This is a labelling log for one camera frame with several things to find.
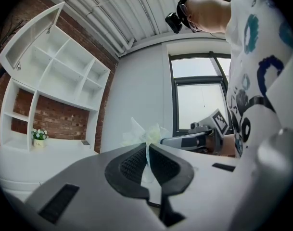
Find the white shelf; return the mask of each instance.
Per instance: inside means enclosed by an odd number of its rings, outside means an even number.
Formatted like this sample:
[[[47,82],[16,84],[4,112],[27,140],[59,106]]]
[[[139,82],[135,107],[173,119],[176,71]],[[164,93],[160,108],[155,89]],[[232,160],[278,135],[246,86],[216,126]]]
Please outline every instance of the white shelf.
[[[84,85],[79,95],[78,103],[91,107],[93,110],[98,110],[100,106],[100,92],[101,90]]]
[[[31,20],[28,26],[24,26],[19,30],[12,40],[11,44],[7,44],[5,49],[6,59],[14,69],[33,42],[50,26],[53,25],[59,13],[59,5],[46,11],[42,16],[37,16]]]
[[[54,57],[58,50],[70,39],[57,26],[50,29],[50,33],[42,33],[34,42],[34,45],[42,49],[48,55]]]
[[[26,115],[21,115],[16,112],[6,112],[5,111],[4,114],[7,116],[10,116],[10,117],[22,120],[22,121],[26,121],[26,122],[28,122],[28,120],[29,120],[29,117],[27,117]]]
[[[4,143],[4,146],[28,152],[26,134],[17,133],[14,131],[9,131],[8,133],[9,137]]]
[[[99,85],[105,85],[106,79],[108,79],[106,77],[109,76],[109,73],[110,70],[99,62],[98,59],[95,59],[95,62],[89,71],[88,78]]]
[[[55,25],[64,4],[28,21],[0,54],[0,63],[12,77],[0,115],[3,180],[45,182],[77,160],[96,154],[98,110],[110,70]],[[28,117],[13,112],[19,89],[33,93]],[[31,132],[40,95],[89,110],[88,149],[81,141],[54,139],[48,139],[44,149],[33,149]],[[12,131],[13,118],[27,122],[27,134]],[[11,192],[19,196],[19,191],[28,190],[21,187],[14,185]]]
[[[74,94],[83,77],[54,59],[40,83],[39,90],[58,99],[73,103]]]
[[[28,86],[36,88],[49,62],[52,60],[37,47],[31,47],[20,60],[21,70],[17,71],[17,79]]]
[[[87,66],[93,58],[86,49],[72,39],[67,41],[56,55],[57,60],[81,75],[86,73]]]
[[[95,81],[93,81],[93,80],[91,80],[89,78],[87,78],[85,80],[85,84],[84,85],[86,87],[92,89],[92,90],[100,90],[100,89],[102,89],[102,86],[101,85],[99,85],[98,83],[96,83]]]

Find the window frame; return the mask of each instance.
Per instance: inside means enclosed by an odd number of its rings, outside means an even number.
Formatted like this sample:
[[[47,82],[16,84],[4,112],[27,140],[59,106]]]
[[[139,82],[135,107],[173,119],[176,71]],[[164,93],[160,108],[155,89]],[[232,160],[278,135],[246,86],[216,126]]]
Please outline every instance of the window frame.
[[[173,102],[173,137],[188,134],[188,130],[179,129],[178,86],[199,85],[199,84],[219,84],[221,86],[221,89],[224,94],[223,98],[224,98],[226,109],[228,112],[228,123],[230,127],[227,134],[233,133],[232,120],[231,120],[228,105],[226,102],[229,83],[217,59],[217,58],[230,59],[230,57],[231,55],[229,54],[218,54],[218,53],[213,53],[212,51],[210,51],[209,53],[182,54],[182,55],[175,55],[175,56],[169,55],[171,83],[172,83],[172,102]],[[217,76],[195,76],[195,77],[174,78],[172,61],[187,59],[187,58],[209,58],[217,73]]]

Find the shelf compartment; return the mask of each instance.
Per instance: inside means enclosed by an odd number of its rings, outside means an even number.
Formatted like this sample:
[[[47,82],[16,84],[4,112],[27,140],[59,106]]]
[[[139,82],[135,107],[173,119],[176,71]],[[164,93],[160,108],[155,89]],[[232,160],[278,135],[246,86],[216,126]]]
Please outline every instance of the shelf compartment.
[[[36,21],[29,28],[24,26],[24,28],[21,29],[21,31],[25,30],[25,32],[20,35],[20,37],[16,40],[16,42],[12,45],[6,54],[6,58],[12,68],[16,67],[20,57],[29,50],[28,48],[34,42],[34,40],[53,24],[57,14],[58,9],[52,10],[50,13]]]
[[[37,47],[30,47],[20,60],[21,70],[16,79],[33,88],[38,87],[39,80],[52,57]]]
[[[110,70],[96,59],[89,71],[88,78],[101,86],[105,86],[109,73]]]
[[[14,132],[14,131],[9,131],[8,137],[4,143],[4,146],[27,152],[28,151],[27,135],[23,133]]]
[[[12,118],[16,118],[18,120],[22,120],[22,121],[26,121],[26,122],[28,122],[28,120],[29,120],[29,117],[28,116],[22,115],[22,114],[18,114],[16,112],[6,112],[5,111],[4,114],[7,115],[7,116],[10,116]]]
[[[52,26],[50,33],[43,32],[34,42],[34,45],[42,49],[48,55],[54,57],[58,50],[70,39],[57,26]]]
[[[58,99],[73,102],[81,81],[83,77],[79,73],[54,59],[41,81],[39,90]]]
[[[93,81],[93,80],[91,80],[91,79],[89,79],[89,78],[87,78],[86,80],[85,80],[85,84],[84,84],[87,88],[89,88],[89,89],[93,89],[93,90],[100,90],[100,89],[102,89],[102,86],[101,85],[99,85],[98,83],[96,83],[95,81]]]
[[[57,60],[81,75],[86,73],[87,66],[93,58],[87,50],[72,39],[67,41],[56,55]]]
[[[102,87],[95,82],[86,79],[79,95],[78,104],[92,110],[98,110],[100,106]]]

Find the plastic bag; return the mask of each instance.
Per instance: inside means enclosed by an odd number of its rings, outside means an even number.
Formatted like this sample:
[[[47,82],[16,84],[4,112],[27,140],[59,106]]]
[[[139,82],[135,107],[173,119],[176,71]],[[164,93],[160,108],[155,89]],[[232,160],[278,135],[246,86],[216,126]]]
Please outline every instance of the plastic bag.
[[[139,143],[146,143],[146,159],[147,165],[144,169],[142,175],[142,181],[150,183],[154,180],[154,175],[150,168],[150,155],[149,155],[149,145],[160,143],[160,140],[168,137],[169,131],[165,128],[162,128],[157,123],[154,126],[151,126],[146,131],[142,128],[139,123],[132,117],[131,118],[131,131],[123,133],[123,142],[122,146],[128,146]]]

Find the white ceiling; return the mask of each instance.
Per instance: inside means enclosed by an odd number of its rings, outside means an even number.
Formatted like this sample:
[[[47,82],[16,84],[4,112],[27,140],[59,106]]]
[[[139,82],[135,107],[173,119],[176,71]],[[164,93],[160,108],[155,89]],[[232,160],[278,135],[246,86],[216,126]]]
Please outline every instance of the white ceiling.
[[[179,0],[64,1],[66,1],[64,10],[94,35],[107,50],[118,57],[158,42],[192,36],[200,38],[206,35],[206,33],[192,34],[186,27],[182,28],[180,34],[175,35],[168,27],[165,17],[170,12],[176,11]],[[101,25],[94,23],[93,17]]]

